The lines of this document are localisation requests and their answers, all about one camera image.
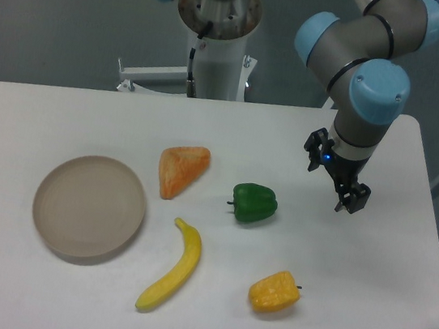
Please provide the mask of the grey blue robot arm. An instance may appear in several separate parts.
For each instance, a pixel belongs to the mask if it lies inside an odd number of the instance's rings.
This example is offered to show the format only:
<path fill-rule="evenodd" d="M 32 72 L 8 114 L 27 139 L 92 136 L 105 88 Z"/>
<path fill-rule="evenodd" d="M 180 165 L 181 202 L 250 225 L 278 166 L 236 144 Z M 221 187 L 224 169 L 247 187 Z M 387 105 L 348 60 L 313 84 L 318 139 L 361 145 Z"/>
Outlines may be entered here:
<path fill-rule="evenodd" d="M 189 30 L 186 93 L 235 100 L 247 37 L 262 18 L 259 0 L 176 1 Z M 330 12 L 308 18 L 294 39 L 338 112 L 329 129 L 305 142 L 309 169 L 324 167 L 339 197 L 338 209 L 361 210 L 371 195 L 358 180 L 390 125 L 403 111 L 410 80 L 393 59 L 439 39 L 435 0 L 355 0 L 362 15 L 343 22 Z"/>

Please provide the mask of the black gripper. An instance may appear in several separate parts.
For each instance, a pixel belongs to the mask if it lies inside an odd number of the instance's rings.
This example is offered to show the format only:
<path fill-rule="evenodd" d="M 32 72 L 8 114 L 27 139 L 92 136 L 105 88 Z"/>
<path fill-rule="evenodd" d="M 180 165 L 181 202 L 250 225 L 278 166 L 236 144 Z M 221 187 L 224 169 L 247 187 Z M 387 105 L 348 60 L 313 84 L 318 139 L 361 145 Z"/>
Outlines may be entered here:
<path fill-rule="evenodd" d="M 370 188 L 358 181 L 358 175 L 369 159 L 349 160 L 333 151 L 324 153 L 324 147 L 329 140 L 328 134 L 329 132 L 323 127 L 309 134 L 309 138 L 306 139 L 304 150 L 309 154 L 307 170 L 312 172 L 320 165 L 324 165 L 339 196 L 335 211 L 346 210 L 348 214 L 354 214 L 365 207 L 371 195 Z"/>

